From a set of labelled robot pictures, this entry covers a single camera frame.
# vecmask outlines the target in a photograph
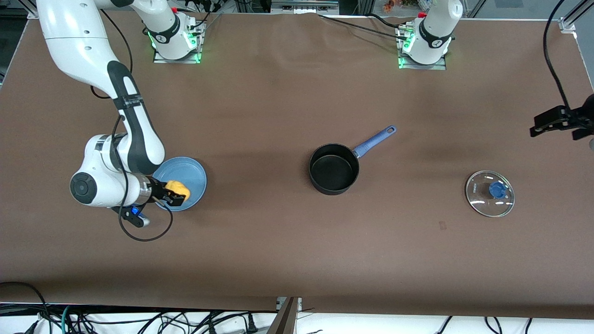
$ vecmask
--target brown table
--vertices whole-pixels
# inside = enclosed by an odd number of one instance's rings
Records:
[[[561,103],[544,22],[462,21],[448,70],[415,71],[398,69],[389,38],[310,14],[224,15],[202,64],[153,64],[140,20],[112,16],[167,158],[198,159],[206,194],[150,243],[72,199],[84,145],[111,131],[116,111],[57,69],[31,21],[0,90],[3,281],[60,303],[256,310],[299,295],[317,311],[594,318],[594,154],[570,133],[528,132]],[[579,106],[592,88],[576,41],[551,30],[551,59]],[[313,189],[316,147],[354,147],[390,124],[398,133],[361,160],[347,193]],[[466,202],[482,169],[512,183],[508,216]],[[129,227],[140,237],[167,222],[147,214],[148,228]]]

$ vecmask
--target white surface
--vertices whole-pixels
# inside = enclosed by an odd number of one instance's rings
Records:
[[[91,315],[89,319],[98,321],[123,321],[149,319],[156,313],[134,314],[99,314]],[[192,323],[197,323],[207,315],[206,312],[188,313]],[[256,327],[260,333],[265,333],[272,323],[275,314],[254,314]],[[391,316],[377,314],[336,314],[336,313],[299,313],[296,334],[309,334],[322,330],[320,334],[435,334],[445,321],[445,316]],[[37,319],[36,316],[0,317],[0,334],[24,332]],[[498,318],[504,334],[524,334],[526,318]],[[100,334],[135,334],[144,323],[95,325]],[[145,332],[157,332],[161,321],[155,321]],[[496,326],[491,319],[491,326]],[[54,326],[54,333],[60,329]],[[230,319],[216,326],[217,334],[240,334],[245,330],[244,321],[240,317]],[[49,333],[48,323],[40,322],[35,333]],[[182,330],[168,326],[164,334],[182,334]],[[444,334],[490,334],[482,317],[453,317]],[[530,326],[531,334],[592,334],[594,320],[565,320],[565,319],[534,319]]]

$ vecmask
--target yellow food item on plate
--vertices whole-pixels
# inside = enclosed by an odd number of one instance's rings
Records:
[[[184,201],[187,201],[190,195],[189,189],[183,183],[175,180],[168,181],[165,189],[169,189],[179,195],[185,195]]]

